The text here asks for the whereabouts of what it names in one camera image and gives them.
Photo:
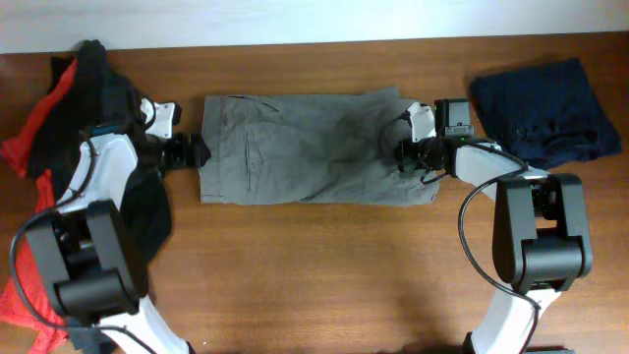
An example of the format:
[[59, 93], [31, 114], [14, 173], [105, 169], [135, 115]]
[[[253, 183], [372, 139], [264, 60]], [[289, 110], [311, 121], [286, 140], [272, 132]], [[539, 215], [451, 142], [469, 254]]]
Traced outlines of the grey shorts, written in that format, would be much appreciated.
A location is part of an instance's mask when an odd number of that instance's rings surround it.
[[359, 94], [209, 95], [201, 135], [211, 151], [200, 199], [211, 204], [426, 205], [439, 185], [401, 172], [412, 105], [398, 88]]

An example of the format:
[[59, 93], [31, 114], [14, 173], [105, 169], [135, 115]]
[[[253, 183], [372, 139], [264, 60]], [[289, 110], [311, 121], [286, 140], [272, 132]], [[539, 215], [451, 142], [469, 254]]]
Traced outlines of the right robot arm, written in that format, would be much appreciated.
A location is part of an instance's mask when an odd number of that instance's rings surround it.
[[[473, 186], [458, 211], [463, 251], [495, 292], [481, 324], [468, 332], [464, 353], [527, 353], [544, 311], [593, 267], [590, 228], [581, 179], [550, 174], [474, 135], [466, 99], [413, 102], [399, 116], [406, 137], [394, 150], [401, 172], [421, 170]], [[494, 202], [489, 276], [465, 235], [472, 199]]]

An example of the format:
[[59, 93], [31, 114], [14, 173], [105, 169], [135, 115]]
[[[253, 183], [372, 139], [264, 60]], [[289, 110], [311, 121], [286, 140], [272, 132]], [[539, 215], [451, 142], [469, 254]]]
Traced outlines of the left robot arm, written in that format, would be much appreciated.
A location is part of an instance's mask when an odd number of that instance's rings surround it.
[[126, 353], [190, 353], [150, 297], [148, 264], [173, 229], [165, 172], [200, 167], [198, 134], [161, 139], [141, 130], [79, 133], [68, 189], [27, 221], [25, 238], [53, 311], [75, 331], [96, 331]]

